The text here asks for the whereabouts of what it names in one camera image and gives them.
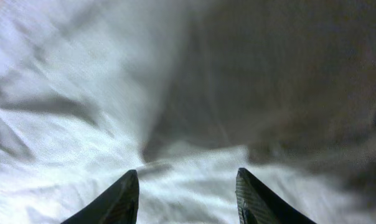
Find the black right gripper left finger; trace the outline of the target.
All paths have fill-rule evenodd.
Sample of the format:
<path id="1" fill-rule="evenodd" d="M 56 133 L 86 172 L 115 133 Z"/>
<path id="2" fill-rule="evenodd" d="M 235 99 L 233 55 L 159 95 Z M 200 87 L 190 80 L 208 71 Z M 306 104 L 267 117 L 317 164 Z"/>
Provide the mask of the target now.
<path id="1" fill-rule="evenodd" d="M 138 173 L 131 169 L 62 224 L 136 224 L 138 208 Z"/>

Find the grey cotton shorts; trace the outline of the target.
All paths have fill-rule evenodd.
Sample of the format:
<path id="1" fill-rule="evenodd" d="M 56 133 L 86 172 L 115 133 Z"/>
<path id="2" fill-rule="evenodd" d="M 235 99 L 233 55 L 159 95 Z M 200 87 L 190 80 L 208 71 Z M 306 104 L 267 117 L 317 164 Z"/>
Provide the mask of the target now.
<path id="1" fill-rule="evenodd" d="M 376 1 L 0 1 L 0 223 L 130 169 L 138 223 L 238 223 L 239 167 L 376 223 Z"/>

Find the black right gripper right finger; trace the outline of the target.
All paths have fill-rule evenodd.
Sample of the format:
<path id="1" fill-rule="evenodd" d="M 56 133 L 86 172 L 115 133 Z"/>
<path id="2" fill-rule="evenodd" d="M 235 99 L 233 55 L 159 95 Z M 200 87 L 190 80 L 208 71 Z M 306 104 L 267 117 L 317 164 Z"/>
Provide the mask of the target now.
<path id="1" fill-rule="evenodd" d="M 240 224 L 316 224 L 246 168 L 238 169 L 235 195 Z"/>

